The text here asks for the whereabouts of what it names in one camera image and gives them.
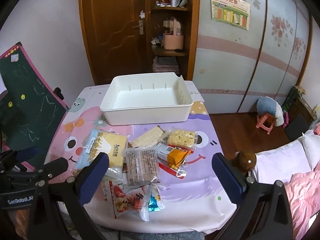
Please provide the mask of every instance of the orange bow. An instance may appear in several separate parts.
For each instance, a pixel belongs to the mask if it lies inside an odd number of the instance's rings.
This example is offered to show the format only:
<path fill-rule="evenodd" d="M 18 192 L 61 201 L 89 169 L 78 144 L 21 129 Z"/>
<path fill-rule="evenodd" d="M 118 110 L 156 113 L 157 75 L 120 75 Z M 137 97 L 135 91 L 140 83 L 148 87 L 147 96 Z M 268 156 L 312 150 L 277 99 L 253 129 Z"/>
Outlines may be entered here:
<path fill-rule="evenodd" d="M 71 132 L 74 127 L 81 127 L 84 125 L 84 120 L 82 118 L 78 119 L 75 123 L 68 122 L 64 125 L 66 132 Z"/>

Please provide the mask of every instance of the snack package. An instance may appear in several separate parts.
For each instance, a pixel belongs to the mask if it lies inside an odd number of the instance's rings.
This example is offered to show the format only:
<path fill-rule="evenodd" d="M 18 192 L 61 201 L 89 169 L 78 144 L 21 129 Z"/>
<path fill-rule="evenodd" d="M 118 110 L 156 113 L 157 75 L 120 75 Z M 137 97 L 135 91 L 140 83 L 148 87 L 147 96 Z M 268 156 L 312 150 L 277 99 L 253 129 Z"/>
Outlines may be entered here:
<path fill-rule="evenodd" d="M 122 179 L 122 155 L 126 144 L 126 136 L 92 129 L 82 154 L 75 164 L 73 174 L 78 174 L 79 170 L 89 166 L 100 152 L 104 152 L 109 156 L 109 168 L 106 175 Z"/>
<path fill-rule="evenodd" d="M 165 205 L 162 202 L 160 193 L 157 187 L 151 185 L 152 188 L 150 202 L 149 202 L 149 212 L 160 211 L 165 208 Z"/>
<path fill-rule="evenodd" d="M 158 161 L 159 161 L 159 167 L 161 169 L 163 169 L 167 173 L 179 179 L 184 179 L 185 176 L 187 175 L 187 172 L 184 170 L 184 167 L 182 165 L 177 167 L 162 159 L 159 159 Z"/>
<path fill-rule="evenodd" d="M 163 159 L 176 167 L 180 166 L 190 153 L 193 153 L 191 150 L 184 150 L 180 147 L 172 147 L 161 142 L 157 143 L 154 148 L 157 150 L 158 157 L 160 159 Z"/>
<path fill-rule="evenodd" d="M 149 207 L 151 186 L 142 186 L 125 191 L 121 185 L 112 180 L 104 180 L 102 189 L 106 192 L 107 201 L 112 204 L 115 218 L 129 211 L 138 215 L 142 220 L 149 221 Z"/>
<path fill-rule="evenodd" d="M 153 148 L 128 148 L 124 152 L 127 164 L 127 188 L 160 183 L 157 152 Z"/>
<path fill-rule="evenodd" d="M 164 131 L 160 128 L 159 125 L 155 126 L 151 130 L 147 131 L 134 141 L 130 142 L 132 148 L 136 147 L 152 147 L 154 146 L 159 138 L 163 135 Z"/>
<path fill-rule="evenodd" d="M 170 146 L 177 146 L 185 150 L 195 150 L 197 140 L 198 135 L 196 132 L 171 127 L 165 131 L 160 142 Z"/>

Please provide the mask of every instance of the chalkboard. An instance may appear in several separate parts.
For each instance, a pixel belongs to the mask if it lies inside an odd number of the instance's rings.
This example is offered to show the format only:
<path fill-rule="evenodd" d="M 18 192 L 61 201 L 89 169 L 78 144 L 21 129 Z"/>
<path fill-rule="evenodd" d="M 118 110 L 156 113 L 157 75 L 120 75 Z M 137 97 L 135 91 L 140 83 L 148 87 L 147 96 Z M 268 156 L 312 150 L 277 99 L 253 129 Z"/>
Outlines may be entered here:
<path fill-rule="evenodd" d="M 21 43 L 0 57 L 0 73 L 8 90 L 0 101 L 0 129 L 8 137 L 6 144 L 13 150 L 38 146 L 41 154 L 28 163 L 39 168 L 67 106 L 43 80 Z"/>

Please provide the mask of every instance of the tablecloth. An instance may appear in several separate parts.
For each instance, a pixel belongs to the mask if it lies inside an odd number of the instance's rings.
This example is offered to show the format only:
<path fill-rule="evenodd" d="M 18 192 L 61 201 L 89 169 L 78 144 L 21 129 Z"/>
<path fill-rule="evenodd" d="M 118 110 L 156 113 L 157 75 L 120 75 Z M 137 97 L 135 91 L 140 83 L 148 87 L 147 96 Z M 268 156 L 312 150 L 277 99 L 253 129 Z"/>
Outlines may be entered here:
<path fill-rule="evenodd" d="M 213 154 L 222 152 L 217 134 L 205 109 L 203 98 L 193 82 L 186 81 L 194 104 L 185 122 L 159 124 L 165 130 L 171 126 L 198 133 L 195 152 L 186 158 L 188 167 L 184 179 L 160 169 L 160 191 L 165 209 L 150 213 L 150 221 L 144 222 L 130 213 L 114 219 L 113 209 L 104 201 L 99 187 L 90 203 L 84 207 L 92 220 L 102 226 L 142 233 L 176 233 L 203 231 L 211 233 L 222 228 L 236 209 L 223 190 L 211 167 Z M 101 129 L 126 135 L 132 141 L 156 124 L 110 126 L 100 111 L 100 103 L 109 85 L 85 88 L 61 122 L 50 146 L 46 163 L 59 157 L 68 160 L 68 171 L 50 182 L 64 181 L 72 176 L 72 170 L 91 129 Z M 67 212 L 61 203 L 60 208 Z"/>

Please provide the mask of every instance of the bolt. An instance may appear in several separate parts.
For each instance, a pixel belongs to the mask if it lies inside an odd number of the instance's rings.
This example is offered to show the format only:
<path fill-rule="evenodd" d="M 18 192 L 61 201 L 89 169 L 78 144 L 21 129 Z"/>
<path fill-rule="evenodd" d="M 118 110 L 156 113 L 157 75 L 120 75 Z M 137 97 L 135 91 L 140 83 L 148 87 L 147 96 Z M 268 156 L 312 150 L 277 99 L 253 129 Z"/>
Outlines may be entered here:
<path fill-rule="evenodd" d="M 282 181 L 277 180 L 277 181 L 276 181 L 276 185 L 277 185 L 278 187 L 282 187 L 282 186 L 283 186 L 283 183 L 282 183 Z"/>
<path fill-rule="evenodd" d="M 76 178 L 75 178 L 74 176 L 70 176 L 70 177 L 67 178 L 67 182 L 68 182 L 68 183 L 72 183 L 72 182 L 74 182 L 75 180 L 76 180 Z"/>
<path fill-rule="evenodd" d="M 253 177 L 247 177 L 247 182 L 249 182 L 249 183 L 254 183 L 254 178 Z"/>
<path fill-rule="evenodd" d="M 44 180 L 41 180 L 41 181 L 39 181 L 38 186 L 42 187 L 42 186 L 44 186 L 44 184 L 45 184 Z"/>

